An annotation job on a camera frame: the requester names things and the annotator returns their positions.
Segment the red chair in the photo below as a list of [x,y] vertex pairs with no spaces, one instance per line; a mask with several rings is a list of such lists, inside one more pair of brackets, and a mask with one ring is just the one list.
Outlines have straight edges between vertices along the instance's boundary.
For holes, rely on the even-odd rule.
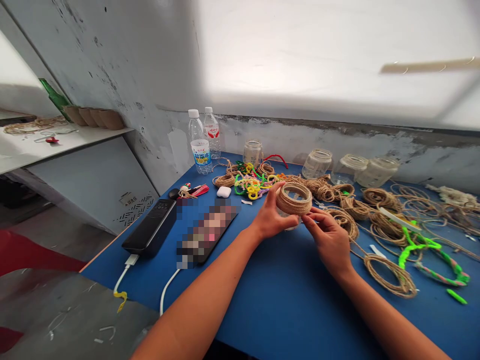
[[6,353],[14,347],[24,334],[11,330],[6,327],[0,327],[0,354]]
[[[79,272],[87,263],[40,246],[29,238],[0,230],[0,277],[19,269]],[[24,334],[0,327],[0,354],[10,350]]]

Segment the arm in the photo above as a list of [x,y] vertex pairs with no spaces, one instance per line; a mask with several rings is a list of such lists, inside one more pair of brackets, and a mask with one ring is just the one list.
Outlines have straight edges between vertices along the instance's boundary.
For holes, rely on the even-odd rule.
[[349,235],[330,214],[312,207],[302,220],[326,268],[391,359],[450,359],[358,275],[350,260]]
[[276,190],[253,220],[165,311],[132,356],[143,359],[203,359],[222,323],[250,256],[263,239],[296,226],[298,216],[280,217]]

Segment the pixelated phone screen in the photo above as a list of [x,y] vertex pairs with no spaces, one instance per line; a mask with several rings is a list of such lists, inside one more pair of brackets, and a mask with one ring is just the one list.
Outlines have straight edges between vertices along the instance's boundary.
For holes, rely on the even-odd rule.
[[232,206],[230,199],[215,199],[209,212],[200,214],[197,226],[189,227],[177,241],[177,268],[192,269],[204,264],[239,211],[240,206]]

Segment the white bottle cap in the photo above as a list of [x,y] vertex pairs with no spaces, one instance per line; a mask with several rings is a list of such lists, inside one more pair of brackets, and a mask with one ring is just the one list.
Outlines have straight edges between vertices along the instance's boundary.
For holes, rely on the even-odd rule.
[[200,114],[199,114],[199,111],[197,109],[190,109],[190,110],[188,110],[188,116],[191,117],[191,118],[199,118]]

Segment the green glass bottle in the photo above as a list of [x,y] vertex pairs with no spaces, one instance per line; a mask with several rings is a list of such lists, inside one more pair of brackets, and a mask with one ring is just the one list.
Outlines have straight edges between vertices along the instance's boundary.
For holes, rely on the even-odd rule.
[[46,92],[48,93],[48,98],[51,100],[51,102],[56,106],[56,108],[61,112],[61,114],[67,119],[67,121],[72,122],[70,120],[69,116],[67,113],[64,111],[64,106],[65,105],[71,105],[70,101],[68,101],[65,96],[60,95],[58,92],[54,90],[53,87],[50,86],[50,84],[45,80],[44,78],[39,78],[41,84],[45,88]]

